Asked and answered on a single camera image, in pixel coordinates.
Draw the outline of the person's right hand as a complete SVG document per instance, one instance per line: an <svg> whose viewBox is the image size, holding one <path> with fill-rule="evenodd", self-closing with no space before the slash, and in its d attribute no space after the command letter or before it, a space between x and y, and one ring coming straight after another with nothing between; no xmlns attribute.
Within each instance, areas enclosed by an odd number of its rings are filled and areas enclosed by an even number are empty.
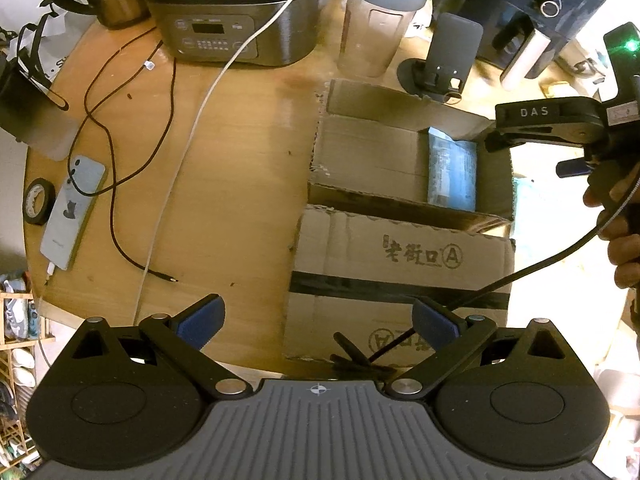
<svg viewBox="0 0 640 480"><path fill-rule="evenodd" d="M618 202L634 183L639 172L639 163L623 180L613 186L610 196L614 202ZM598 208L602 206L600 200L589 187L585 190L582 201L587 207ZM615 266L614 282L620 289L626 289L639 285L639 232L629 227L626 214L619 214L600 235L601 240L608 242L608 260Z"/></svg>

